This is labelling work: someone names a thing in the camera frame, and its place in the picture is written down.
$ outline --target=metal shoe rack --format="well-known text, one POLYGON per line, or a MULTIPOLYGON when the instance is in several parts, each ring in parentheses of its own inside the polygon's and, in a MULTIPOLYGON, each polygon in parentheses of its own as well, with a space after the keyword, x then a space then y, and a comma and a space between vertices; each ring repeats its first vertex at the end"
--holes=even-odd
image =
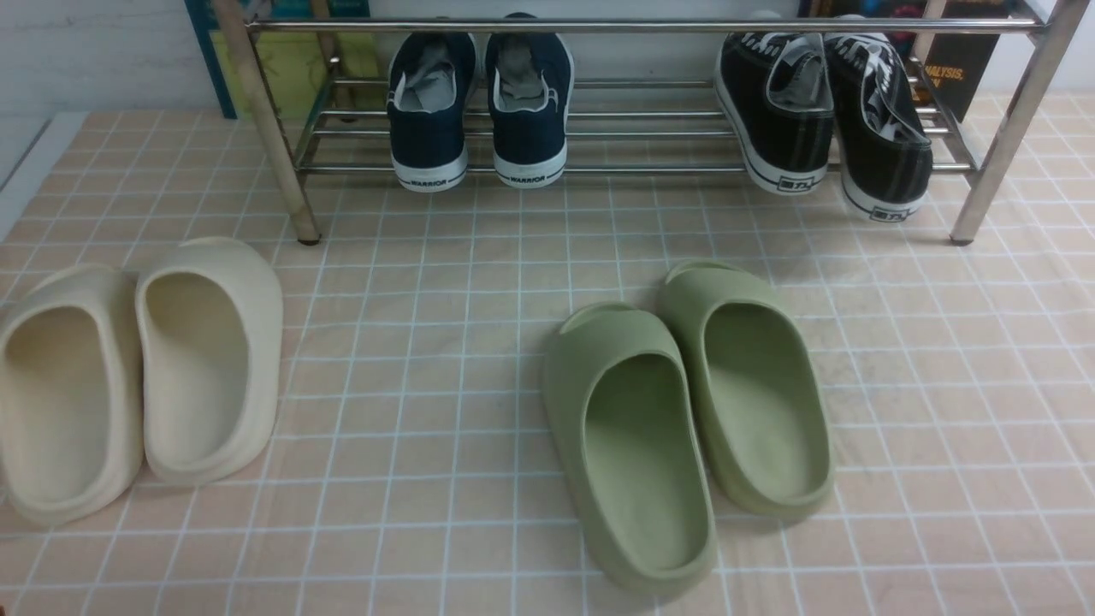
MULTIPOLYGON (((410 33, 410 32, 469 32, 473 34, 493 32, 550 32, 560 34, 621 34, 621 33, 730 33, 730 32, 915 32, 919 34, 1025 34, 1034 44, 1034 53, 1011 103, 1004 113, 1000 128, 984 156, 975 153, 961 126, 944 105, 940 104, 931 79, 923 65, 911 60, 913 73, 911 85, 923 88, 932 101, 919 109, 927 132, 942 139, 954 162, 936 162, 935 173, 952 173, 966 176, 970 190, 958 219, 950 231, 950 240, 957 245, 973 241, 992 199, 1018 151, 1023 137, 1041 104, 1049 83, 1068 50, 1069 43, 1080 25, 1090 0, 1057 0, 1053 11, 1047 14, 1029 0, 1010 2, 1007 19, 863 19, 832 20, 823 18, 791 19, 779 21, 690 21, 690 20, 538 20, 535 22, 507 22, 496 20, 429 20, 429 19, 331 19, 327 0, 310 0, 310 21, 273 20, 268 18, 270 0, 254 0, 243 8, 240 0, 212 0, 214 11, 221 32, 228 43, 228 50, 240 75, 243 90, 251 103, 251 112, 266 149, 274 174, 280 187, 289 217, 297 232, 297 239, 306 245, 319 243, 321 229, 315 222, 312 208, 304 191, 304 182, 312 174, 357 174, 390 173, 390 165, 355 163, 314 162, 320 141, 327 138, 383 138, 388 131, 379 128, 358 128, 333 119, 371 119, 383 121, 384 111, 354 108, 353 91, 361 88, 387 88, 384 79, 356 79, 342 70, 336 33, 410 33), (255 49, 258 36, 264 32, 310 32, 319 37, 320 48, 327 63, 327 75, 315 98, 312 111, 304 124, 303 132, 296 148, 289 144, 277 114, 262 62, 255 49)), ((925 15, 941 15, 946 0, 930 0, 925 15)), ((710 81, 702 80, 618 80, 578 79, 579 89, 683 89, 711 88, 710 81)), ((485 109, 471 109, 472 117, 486 116, 485 109)), ((722 117, 713 108, 696 111, 621 111, 621 112, 572 112, 573 118, 611 120, 683 120, 712 119, 722 117)), ((726 138, 731 132, 722 130, 581 130, 572 127, 570 138, 613 139, 691 139, 704 137, 726 138)), ((469 172, 493 172, 489 166, 471 166, 469 172)), ((744 164, 599 164, 568 165, 566 174, 581 175, 718 175, 744 173, 744 164)))

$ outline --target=white rubber sole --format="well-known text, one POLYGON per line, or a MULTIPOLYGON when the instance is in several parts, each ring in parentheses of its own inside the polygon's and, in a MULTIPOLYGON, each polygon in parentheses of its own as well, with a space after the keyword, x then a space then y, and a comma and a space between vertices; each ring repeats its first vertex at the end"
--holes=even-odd
MULTIPOLYGON (((574 67, 574 55, 570 54, 570 47, 567 46, 566 40, 562 36, 558 36, 558 40, 563 44, 563 50, 566 51, 566 57, 570 61, 570 83, 567 85, 566 105, 563 106, 563 131, 565 132, 567 123, 570 119, 570 98, 574 96, 574 75, 577 71, 574 67)), ((566 151, 567 140, 564 138, 563 149, 555 155, 541 162, 517 164, 516 162, 509 162, 498 156, 498 152, 495 152, 494 170, 498 173, 498 178, 502 179, 502 183, 507 186, 514 188, 542 188, 563 175, 563 170, 566 167, 566 151)))
POLYGON ((395 156, 392 156, 392 167, 395 170, 395 177, 399 178, 403 187, 416 193, 439 193, 456 186, 468 174, 468 144, 452 162, 447 162, 440 166, 429 168, 417 168, 400 164, 395 156))
MULTIPOLYGON (((479 82, 483 79, 483 56, 479 50, 479 42, 471 34, 468 37, 472 39, 472 49, 475 50, 475 73, 472 75, 472 84, 468 89, 468 95, 464 97, 464 113, 468 112, 468 103, 475 95, 475 89, 479 88, 479 82)), ((392 67, 395 66, 395 56, 399 53, 399 48, 396 48, 395 53, 392 54, 392 59, 388 62, 389 80, 392 78, 392 67)), ((462 182, 464 175, 468 174, 468 143, 464 143, 463 151, 460 152, 460 155, 456 160, 440 166, 430 166, 428 168, 407 166, 396 162, 395 156, 392 155, 392 168, 395 171, 395 178, 400 181, 400 184, 411 191, 439 193, 447 190, 462 182)))
POLYGON ((904 222, 910 216, 915 213, 923 204, 924 198, 918 198, 909 202, 887 202, 865 193, 855 183, 848 168, 848 159, 844 156, 844 139, 840 130, 835 130, 837 142, 840 144, 840 186, 844 195, 844 204, 851 212, 862 220, 873 222, 904 222))
POLYGON ((745 121, 741 120, 741 114, 738 113, 738 108, 734 105, 730 92, 726 89, 726 84, 723 83, 722 75, 723 55, 718 54, 715 58, 715 97, 718 98, 718 106, 723 108, 723 114, 726 115, 726 118, 734 126, 734 133, 737 135, 738 142, 741 143, 741 154, 746 159, 746 171, 749 173, 749 177, 764 190, 776 195, 804 195, 814 190, 821 179, 825 178, 825 174, 828 172, 828 164, 803 173, 780 168, 761 158, 757 149, 753 148, 749 132, 745 129, 745 121))

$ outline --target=book cover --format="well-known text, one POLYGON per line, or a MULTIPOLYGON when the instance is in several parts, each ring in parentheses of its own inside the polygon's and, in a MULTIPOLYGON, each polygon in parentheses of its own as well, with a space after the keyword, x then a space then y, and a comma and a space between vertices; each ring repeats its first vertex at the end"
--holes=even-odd
MULTIPOLYGON (((872 18, 919 18, 924 14, 924 0, 803 0, 802 14, 839 16, 860 14, 872 18)), ((949 0, 944 18, 1006 18, 1006 0, 949 0)), ((911 32, 888 33, 894 47, 903 57, 912 50, 917 35, 911 32)), ((947 105, 960 121, 966 117, 984 69, 996 48, 998 35, 937 34, 924 58, 924 70, 947 105)))
MULTIPOLYGON (((249 117, 250 105, 243 95, 235 69, 228 58, 228 46, 217 25, 210 0, 186 0, 194 33, 206 60, 217 100, 224 117, 249 117)), ((369 16, 368 0, 333 0, 332 16, 369 16)), ((279 0, 274 4, 276 19, 309 19, 308 0, 279 0)), ((353 77, 377 77, 376 45, 371 34, 338 34, 343 67, 353 77)), ((285 119, 302 119, 315 101, 326 74, 316 36, 311 33, 266 32, 255 45, 274 96, 274 104, 285 119)), ((362 103, 380 101, 361 100, 362 103)))

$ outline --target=stainless steel bar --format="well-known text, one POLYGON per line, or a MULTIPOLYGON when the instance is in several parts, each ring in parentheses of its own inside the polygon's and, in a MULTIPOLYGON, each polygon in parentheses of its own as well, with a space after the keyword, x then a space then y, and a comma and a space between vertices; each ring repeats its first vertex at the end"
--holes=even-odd
MULTIPOLYGON (((917 107, 917 113, 921 117, 937 115, 940 109, 935 105, 917 107)), ((335 119, 373 119, 387 118, 388 112, 367 109, 323 109, 320 115, 335 119)), ((491 117, 486 109, 471 109, 464 114, 466 117, 483 118, 491 117)), ((570 119, 722 119, 721 111, 597 111, 597 112, 575 112, 567 114, 570 119)))
POLYGON ((247 24, 272 32, 550 32, 560 34, 710 33, 728 32, 949 32, 954 34, 1007 34, 1033 32, 1041 24, 1031 19, 892 19, 833 20, 261 20, 247 24))
MULTIPOLYGON (((941 19, 943 16, 943 9, 946 5, 947 0, 927 0, 921 16, 924 19, 941 19)), ((932 32, 917 34, 917 39, 912 44, 912 54, 918 58, 926 58, 927 51, 932 48, 932 40, 934 39, 935 33, 932 32)))
MULTIPOLYGON (((726 164, 653 164, 653 165, 601 165, 601 164, 572 164, 564 173, 578 175, 707 175, 714 173, 741 173, 746 167, 741 163, 726 164)), ((829 171, 840 170, 839 163, 830 163, 829 171)), ((956 162, 935 163, 932 170, 936 173, 967 173, 968 164, 956 162)), ((301 167, 302 173, 314 173, 316 175, 339 175, 347 173, 391 173, 389 164, 356 164, 356 163, 313 163, 301 167)), ((468 166, 468 173, 494 173, 494 166, 486 164, 472 164, 468 166)))
MULTIPOLYGON (((346 86, 346 88, 368 88, 368 86, 388 86, 387 79, 380 78, 353 78, 344 77, 335 80, 335 85, 346 86)), ((635 89, 635 88, 711 88, 710 79, 652 79, 649 81, 636 80, 636 79, 577 79, 574 82, 575 88, 587 88, 595 90, 616 90, 616 89, 635 89)))
MULTIPOLYGON (((929 135, 946 135, 948 130, 942 126, 931 126, 924 129, 929 135)), ((362 138, 362 137, 387 137, 385 129, 370 128, 328 128, 315 130, 313 135, 320 137, 334 137, 336 139, 362 138)), ((491 130, 465 130, 465 137, 472 139, 489 139, 494 136, 491 130)), ((569 130, 566 136, 572 139, 715 139, 734 137, 733 130, 569 130)))
MULTIPOLYGON (((331 19, 331 5, 327 0, 309 0, 312 9, 312 18, 318 20, 331 19)), ((327 74, 338 77, 343 72, 342 49, 338 45, 338 35, 333 32, 318 32, 315 37, 320 42, 320 53, 327 68, 327 74)), ((334 92, 335 104, 342 108, 354 108, 354 92, 345 88, 338 88, 334 92)))
POLYGON ((1088 0, 1058 0, 1042 36, 1035 45, 1030 61, 1019 79, 1015 94, 1004 112, 996 136, 989 146, 981 167, 970 174, 970 190, 963 204, 958 219, 950 230, 950 240, 967 245, 977 235, 992 199, 1004 181, 1007 167, 1026 136, 1030 121, 1041 104, 1049 83, 1069 49, 1080 21, 1087 10, 1088 0))
MULTIPOLYGON (((323 115, 323 109, 331 100, 331 84, 333 82, 334 75, 327 73, 319 93, 315 94, 315 101, 312 103, 311 111, 308 112, 308 119, 304 120, 304 127, 301 129, 300 138, 297 140, 297 149, 292 154, 292 165, 296 168, 300 168, 302 165, 312 162, 315 150, 320 147, 320 138, 315 136, 315 129, 322 128, 327 118, 327 116, 323 115)), ((303 184, 307 178, 307 175, 302 176, 300 183, 303 184)))
MULTIPOLYGON (((1049 13, 1038 2, 1030 2, 1029 0, 1013 0, 1010 2, 1012 9, 1012 15, 1022 19, 1030 19, 1041 22, 1042 24, 1049 23, 1049 13)), ((1031 43, 1037 44, 1038 37, 1041 36, 1044 30, 1037 32, 1028 33, 1027 36, 1030 38, 1031 43)))
MULTIPOLYGON (((910 58, 910 63, 913 69, 917 70, 921 78, 923 79, 923 86, 927 90, 927 94, 932 97, 932 101, 937 103, 938 107, 938 118, 943 120, 946 126, 943 135, 943 144, 947 147, 950 155, 957 161, 968 162, 973 171, 981 167, 980 155, 973 151, 972 141, 969 139, 969 135, 966 133, 966 129, 963 128, 961 123, 955 117, 950 108, 938 103, 940 92, 935 88, 931 78, 927 74, 927 69, 924 67, 924 62, 918 57, 910 58)), ((925 129, 925 132, 931 135, 931 129, 925 129)))
POLYGON ((281 126, 281 118, 278 117, 274 106, 262 62, 244 23, 243 8, 238 0, 212 0, 212 9, 228 44, 228 55, 251 104, 251 116, 258 128, 258 137, 270 161, 274 177, 285 197, 297 240, 309 245, 319 243, 320 231, 315 216, 308 202, 308 195, 304 194, 300 176, 292 165, 292 153, 285 136, 285 127, 281 126))

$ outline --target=brand logo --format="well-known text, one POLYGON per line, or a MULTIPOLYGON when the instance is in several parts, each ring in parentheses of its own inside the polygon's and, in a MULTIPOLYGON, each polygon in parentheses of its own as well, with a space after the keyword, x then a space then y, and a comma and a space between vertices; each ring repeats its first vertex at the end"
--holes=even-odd
POLYGON ((908 209, 894 211, 892 209, 881 209, 876 207, 871 211, 871 219, 879 222, 904 222, 904 219, 908 217, 908 209))
POLYGON ((776 189, 781 193, 805 193, 814 186, 817 182, 812 179, 793 179, 791 177, 780 177, 780 183, 776 185, 776 189))

